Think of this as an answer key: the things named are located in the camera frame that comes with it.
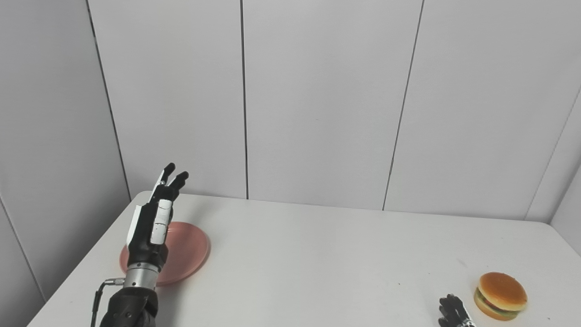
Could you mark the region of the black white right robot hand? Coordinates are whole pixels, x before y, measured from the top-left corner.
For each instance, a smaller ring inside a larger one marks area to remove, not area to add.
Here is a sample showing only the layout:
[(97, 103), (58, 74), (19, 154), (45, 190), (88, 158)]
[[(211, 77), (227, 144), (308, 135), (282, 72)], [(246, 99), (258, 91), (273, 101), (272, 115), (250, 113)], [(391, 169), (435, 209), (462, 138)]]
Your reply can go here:
[(439, 300), (438, 310), (442, 317), (438, 319), (440, 327), (475, 327), (473, 320), (468, 315), (460, 298), (454, 294), (448, 294)]

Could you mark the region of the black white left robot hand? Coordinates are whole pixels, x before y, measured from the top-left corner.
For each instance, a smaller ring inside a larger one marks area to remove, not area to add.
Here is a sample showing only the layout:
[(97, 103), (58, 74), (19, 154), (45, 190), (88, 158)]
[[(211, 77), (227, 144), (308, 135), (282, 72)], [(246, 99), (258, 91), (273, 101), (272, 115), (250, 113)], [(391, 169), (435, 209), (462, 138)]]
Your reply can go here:
[(126, 241), (128, 268), (149, 265), (161, 271), (167, 262), (169, 250), (165, 242), (173, 204), (189, 178), (184, 171), (170, 180), (174, 170), (176, 164), (170, 162), (158, 177), (147, 203), (138, 205), (133, 213)]

